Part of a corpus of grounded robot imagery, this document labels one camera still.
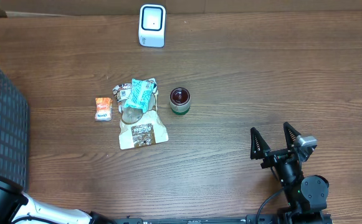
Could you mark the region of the beige snack bag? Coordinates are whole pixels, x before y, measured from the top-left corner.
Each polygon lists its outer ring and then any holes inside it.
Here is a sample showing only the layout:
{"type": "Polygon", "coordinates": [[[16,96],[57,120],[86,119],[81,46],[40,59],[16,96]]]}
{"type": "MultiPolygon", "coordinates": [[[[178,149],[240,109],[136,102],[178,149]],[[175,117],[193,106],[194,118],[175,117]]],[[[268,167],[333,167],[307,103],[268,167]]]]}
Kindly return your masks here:
{"type": "Polygon", "coordinates": [[[126,99],[131,93],[131,82],[117,85],[113,95],[118,103],[120,118],[119,143],[121,149],[131,149],[159,144],[169,140],[165,125],[158,116],[158,86],[156,83],[151,95],[148,111],[125,108],[126,99]]]}

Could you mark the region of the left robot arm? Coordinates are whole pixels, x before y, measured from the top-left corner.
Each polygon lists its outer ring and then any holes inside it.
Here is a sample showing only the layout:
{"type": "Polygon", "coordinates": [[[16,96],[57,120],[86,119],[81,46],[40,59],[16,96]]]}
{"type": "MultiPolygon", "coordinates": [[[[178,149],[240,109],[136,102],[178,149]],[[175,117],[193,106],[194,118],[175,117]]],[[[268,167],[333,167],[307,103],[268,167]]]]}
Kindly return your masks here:
{"type": "Polygon", "coordinates": [[[19,184],[0,176],[0,223],[115,224],[115,221],[96,212],[39,202],[26,194],[19,184]]]}

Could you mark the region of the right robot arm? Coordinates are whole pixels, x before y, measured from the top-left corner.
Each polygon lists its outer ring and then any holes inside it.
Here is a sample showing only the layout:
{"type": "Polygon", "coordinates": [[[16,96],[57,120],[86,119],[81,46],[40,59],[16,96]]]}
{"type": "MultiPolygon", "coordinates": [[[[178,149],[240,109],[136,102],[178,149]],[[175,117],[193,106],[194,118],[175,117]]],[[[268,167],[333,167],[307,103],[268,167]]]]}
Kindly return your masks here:
{"type": "Polygon", "coordinates": [[[265,205],[281,193],[285,194],[288,207],[280,208],[276,223],[331,223],[331,216],[324,215],[327,208],[329,182],[320,175],[303,175],[302,164],[308,161],[317,147],[314,136],[301,135],[291,124],[283,124],[286,148],[273,151],[256,128],[250,129],[250,158],[261,160],[261,168],[269,168],[282,188],[266,199],[255,215],[258,223],[265,205]]]}

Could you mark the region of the teal snack packet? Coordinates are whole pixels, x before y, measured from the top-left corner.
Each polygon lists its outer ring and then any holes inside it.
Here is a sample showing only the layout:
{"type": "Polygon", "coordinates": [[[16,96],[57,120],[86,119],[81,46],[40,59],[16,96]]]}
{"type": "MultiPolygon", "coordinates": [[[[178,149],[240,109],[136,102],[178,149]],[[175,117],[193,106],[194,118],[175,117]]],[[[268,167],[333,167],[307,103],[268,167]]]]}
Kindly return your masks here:
{"type": "Polygon", "coordinates": [[[148,80],[132,79],[131,93],[126,99],[124,107],[142,110],[142,113],[148,111],[148,104],[155,89],[156,81],[154,78],[148,80]]]}

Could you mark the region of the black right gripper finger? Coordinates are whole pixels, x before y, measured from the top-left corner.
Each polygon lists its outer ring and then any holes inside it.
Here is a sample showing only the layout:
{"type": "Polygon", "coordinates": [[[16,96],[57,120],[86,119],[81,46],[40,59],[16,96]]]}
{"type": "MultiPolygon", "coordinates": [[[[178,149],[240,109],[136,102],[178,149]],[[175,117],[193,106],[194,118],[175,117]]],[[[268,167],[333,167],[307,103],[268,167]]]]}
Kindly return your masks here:
{"type": "Polygon", "coordinates": [[[294,145],[294,141],[300,135],[300,133],[288,122],[284,122],[283,130],[285,134],[287,147],[292,148],[294,145]]]}
{"type": "Polygon", "coordinates": [[[250,129],[250,136],[250,158],[257,160],[267,157],[267,153],[270,152],[270,147],[255,127],[250,129]]]}

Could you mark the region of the orange small packet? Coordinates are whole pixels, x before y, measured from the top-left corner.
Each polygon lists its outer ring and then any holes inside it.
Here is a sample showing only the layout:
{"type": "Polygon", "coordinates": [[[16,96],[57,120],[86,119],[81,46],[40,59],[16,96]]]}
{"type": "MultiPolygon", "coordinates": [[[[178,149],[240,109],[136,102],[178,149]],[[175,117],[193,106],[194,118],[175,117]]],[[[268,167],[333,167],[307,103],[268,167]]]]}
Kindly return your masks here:
{"type": "Polygon", "coordinates": [[[96,98],[96,121],[110,121],[112,119],[112,99],[111,98],[96,98]]]}

